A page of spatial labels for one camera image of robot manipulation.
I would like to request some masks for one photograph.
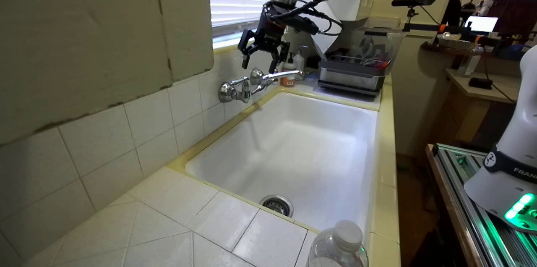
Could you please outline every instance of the bottle cap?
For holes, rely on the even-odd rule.
[[[345,252],[357,252],[362,247],[364,235],[353,221],[341,220],[334,227],[334,242]]]

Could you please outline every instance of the plastic water bottle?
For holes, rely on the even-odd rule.
[[[308,267],[368,267],[364,235],[353,221],[342,220],[313,240]]]

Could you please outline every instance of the faucet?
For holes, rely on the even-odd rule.
[[[228,83],[222,83],[218,89],[218,99],[220,102],[240,100],[246,104],[250,101],[252,95],[263,91],[263,89],[273,84],[278,78],[284,76],[295,76],[298,80],[305,79],[304,72],[298,70],[265,75],[258,68],[254,68],[250,73],[250,77],[244,76],[243,78],[232,80]],[[241,85],[240,91],[236,89],[239,85]],[[251,85],[257,85],[257,87],[253,91],[250,91]]]

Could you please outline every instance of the sink drain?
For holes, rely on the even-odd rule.
[[[293,217],[293,204],[290,200],[284,196],[278,194],[271,194],[266,196],[259,202],[259,204],[265,206],[268,209],[272,209],[277,213],[281,213],[287,217]]]

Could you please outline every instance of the sink basin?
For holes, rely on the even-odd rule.
[[[278,93],[190,160],[185,170],[253,202],[282,195],[318,230],[365,230],[377,112]]]

